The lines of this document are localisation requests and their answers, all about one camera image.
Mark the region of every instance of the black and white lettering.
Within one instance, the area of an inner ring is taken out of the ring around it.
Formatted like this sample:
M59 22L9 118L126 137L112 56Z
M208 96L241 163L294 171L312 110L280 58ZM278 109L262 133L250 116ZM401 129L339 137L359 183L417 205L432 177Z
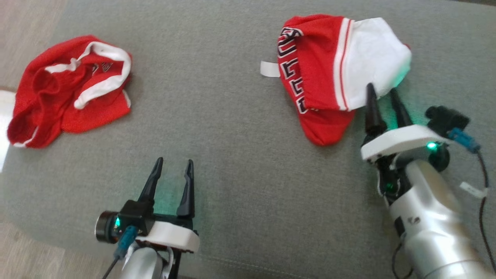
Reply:
M103 63L102 63L102 71L103 71L103 72L107 72L107 71L110 69L110 67L112 66L112 64L113 64L113 63L106 63L106 62L103 62Z
M93 64L93 68L91 69L92 72L91 75L94 75L97 70L98 70L98 64L95 63Z
M298 111L301 114L304 114L308 111L308 109L305 108L305 98L303 96L296 100L296 106L298 107Z
M284 61L283 63L280 64L280 67L282 69L282 72L284 74L285 79L289 79L290 77L294 76L296 74L295 70L291 69L291 66L295 65L298 63L298 58L294 58L289 61Z
M294 38L303 36L303 32L297 28L284 27L277 42L277 53L280 58L296 51Z
M296 97L300 96L303 94L303 87L301 87L301 84L303 83L303 78L299 77L297 79L292 79L289 81L289 84L291 85L291 89L293 90L293 93Z

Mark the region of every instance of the clothing tag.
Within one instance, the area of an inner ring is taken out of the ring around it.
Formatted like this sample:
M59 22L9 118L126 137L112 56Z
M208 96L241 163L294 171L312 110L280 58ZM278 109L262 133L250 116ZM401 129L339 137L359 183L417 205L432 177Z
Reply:
M260 61L260 74L267 77L280 77L279 64Z
M482 199L483 197L487 196L487 194L488 194L487 188L484 188L484 190L481 191L479 189L475 189L474 187L472 187L472 185L468 184L467 182L462 182L462 184L460 184L460 188L467 191L469 194L471 194L472 196L474 196L478 199Z

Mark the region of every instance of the gray fabric surface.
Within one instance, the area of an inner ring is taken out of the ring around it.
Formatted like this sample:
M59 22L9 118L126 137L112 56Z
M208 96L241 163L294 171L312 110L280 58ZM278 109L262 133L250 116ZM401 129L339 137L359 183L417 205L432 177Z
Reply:
M35 239L111 256L94 239L100 212L139 195L158 156L165 166L156 212L173 213L187 159L195 161L197 278L392 278L397 243L375 171L360 159L360 110L335 146L312 145L281 82L262 77L294 15L383 17L412 47L399 92L417 123L431 105L472 118L490 179L496 135L496 8L451 1L72 0L52 43L94 34L133 54L130 115L44 150L9 150L0 176L7 216ZM388 98L383 115L392 124ZM452 148L453 186L480 187L476 158ZM478 201L456 190L476 247ZM496 196L486 227L496 247ZM399 271L408 265L401 261Z

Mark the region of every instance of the blue cable connector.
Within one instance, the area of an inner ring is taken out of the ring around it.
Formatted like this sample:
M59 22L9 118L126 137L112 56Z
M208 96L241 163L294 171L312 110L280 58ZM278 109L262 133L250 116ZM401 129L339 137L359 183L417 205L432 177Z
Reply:
M473 137L467 135L459 128L453 128L449 132L448 138L463 145L473 154L477 153L481 149L481 145L478 144Z
M119 242L117 243L117 249L114 252L114 258L119 260L123 259L127 254L129 246L131 246L137 236L138 228L135 226L128 226L119 239Z

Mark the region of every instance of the wooden floor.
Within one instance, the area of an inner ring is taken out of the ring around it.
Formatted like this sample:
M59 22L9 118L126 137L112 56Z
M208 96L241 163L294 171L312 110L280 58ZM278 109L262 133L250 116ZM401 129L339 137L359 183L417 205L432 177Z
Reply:
M14 89L28 63L49 47L67 0L2 0L0 87ZM496 0L463 0L496 5ZM4 219L0 205L1 279L101 278L111 263L32 240ZM116 266L109 278L117 278Z

